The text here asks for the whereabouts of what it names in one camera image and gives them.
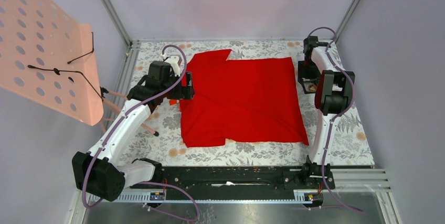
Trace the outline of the red shirt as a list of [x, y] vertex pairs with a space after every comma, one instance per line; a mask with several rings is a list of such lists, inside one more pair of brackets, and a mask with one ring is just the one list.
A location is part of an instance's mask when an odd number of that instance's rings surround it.
[[229, 58], [231, 50], [201, 52], [187, 65], [195, 91], [179, 103], [187, 147], [236, 142], [309, 144], [293, 60]]

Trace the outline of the black display box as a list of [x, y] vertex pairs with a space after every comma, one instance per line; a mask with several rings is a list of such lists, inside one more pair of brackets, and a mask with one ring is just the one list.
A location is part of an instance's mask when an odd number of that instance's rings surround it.
[[306, 94], [315, 93], [317, 91], [317, 85], [316, 85], [316, 83], [313, 83], [313, 82], [309, 82], [309, 81], [305, 82], [304, 87], [305, 87]]

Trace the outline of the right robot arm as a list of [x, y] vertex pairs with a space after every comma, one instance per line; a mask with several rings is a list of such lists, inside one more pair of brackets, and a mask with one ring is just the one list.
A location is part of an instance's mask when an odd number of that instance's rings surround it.
[[355, 74], [343, 70], [329, 54], [330, 44], [309, 35], [303, 41], [304, 59], [298, 62], [298, 83], [314, 94], [318, 123], [314, 143], [298, 174], [306, 188], [323, 189], [332, 178], [330, 147], [340, 117], [352, 106]]

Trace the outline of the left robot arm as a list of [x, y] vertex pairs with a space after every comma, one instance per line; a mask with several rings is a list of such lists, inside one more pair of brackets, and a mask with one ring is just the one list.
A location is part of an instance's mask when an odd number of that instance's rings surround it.
[[95, 195], [107, 201], [116, 200], [123, 189], [145, 182], [158, 187], [163, 174], [148, 159], [136, 159], [119, 165], [121, 155], [144, 121], [164, 99], [190, 100], [195, 94], [190, 71], [179, 71], [176, 63], [154, 61], [148, 74], [130, 89], [123, 108], [109, 129], [87, 152], [77, 152], [72, 159], [76, 187], [82, 197]]

